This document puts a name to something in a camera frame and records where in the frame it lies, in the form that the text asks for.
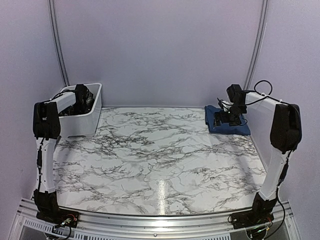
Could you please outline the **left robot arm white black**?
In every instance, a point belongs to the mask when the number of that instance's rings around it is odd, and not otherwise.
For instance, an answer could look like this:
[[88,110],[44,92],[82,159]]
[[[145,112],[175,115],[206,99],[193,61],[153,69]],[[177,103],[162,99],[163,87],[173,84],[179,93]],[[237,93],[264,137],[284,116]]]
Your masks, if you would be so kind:
[[53,177],[53,156],[61,136],[60,113],[86,114],[94,103],[93,94],[84,84],[75,89],[65,89],[53,98],[37,102],[33,109],[33,134],[36,140],[36,187],[33,191],[37,206],[37,218],[53,223],[60,222],[67,213],[58,206],[57,191]]

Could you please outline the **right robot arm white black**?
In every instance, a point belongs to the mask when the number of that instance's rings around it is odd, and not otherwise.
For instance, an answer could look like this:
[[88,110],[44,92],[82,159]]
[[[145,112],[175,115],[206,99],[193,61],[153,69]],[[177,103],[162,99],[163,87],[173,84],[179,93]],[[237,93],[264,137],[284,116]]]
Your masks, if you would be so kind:
[[272,216],[273,208],[279,200],[279,189],[289,168],[291,154],[302,140],[302,125],[299,106],[271,97],[254,90],[243,90],[239,84],[232,84],[226,89],[229,103],[219,100],[222,108],[214,114],[213,125],[230,127],[241,125],[241,116],[250,106],[273,112],[269,134],[272,146],[271,160],[266,177],[256,193],[252,208],[248,211],[233,213],[231,220],[239,224],[245,221],[258,224]]

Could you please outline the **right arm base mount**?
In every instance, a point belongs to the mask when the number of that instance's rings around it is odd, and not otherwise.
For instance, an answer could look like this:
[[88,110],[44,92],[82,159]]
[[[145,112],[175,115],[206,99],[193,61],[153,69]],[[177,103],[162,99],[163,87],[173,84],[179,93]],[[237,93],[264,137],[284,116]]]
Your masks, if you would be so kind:
[[232,213],[228,217],[228,222],[233,225],[235,230],[263,225],[270,223],[273,220],[274,215],[271,212],[257,213],[253,210]]

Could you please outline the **plaid black white garment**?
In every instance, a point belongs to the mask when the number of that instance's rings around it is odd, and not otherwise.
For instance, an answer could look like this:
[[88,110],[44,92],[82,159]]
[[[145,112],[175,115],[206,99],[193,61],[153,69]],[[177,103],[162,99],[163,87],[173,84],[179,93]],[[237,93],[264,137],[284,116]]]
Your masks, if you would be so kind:
[[74,116],[74,115],[76,115],[76,113],[77,113],[77,109],[73,105],[71,105],[71,106],[67,107],[66,109],[62,110],[59,113],[59,116],[60,117]]

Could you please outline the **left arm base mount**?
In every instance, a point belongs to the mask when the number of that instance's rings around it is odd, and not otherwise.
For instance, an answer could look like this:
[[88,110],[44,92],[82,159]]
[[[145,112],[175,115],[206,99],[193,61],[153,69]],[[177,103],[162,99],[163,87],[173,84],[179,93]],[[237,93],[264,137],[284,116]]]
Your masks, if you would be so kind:
[[57,213],[38,211],[36,218],[43,220],[59,227],[68,226],[76,228],[78,225],[80,213],[78,211],[60,209]]

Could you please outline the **blue t-shirt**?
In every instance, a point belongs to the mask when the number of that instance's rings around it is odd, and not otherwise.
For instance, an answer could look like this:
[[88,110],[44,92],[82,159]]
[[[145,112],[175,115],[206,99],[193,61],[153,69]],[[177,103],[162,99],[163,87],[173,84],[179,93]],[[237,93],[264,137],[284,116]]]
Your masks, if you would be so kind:
[[220,111],[219,108],[213,105],[207,105],[204,107],[204,121],[208,128],[210,134],[222,134],[222,135],[242,135],[242,136],[250,136],[251,131],[247,124],[245,124],[245,120],[242,119],[241,123],[243,125],[237,126],[229,126],[228,123],[222,123],[220,126],[214,126],[214,116],[215,113]]

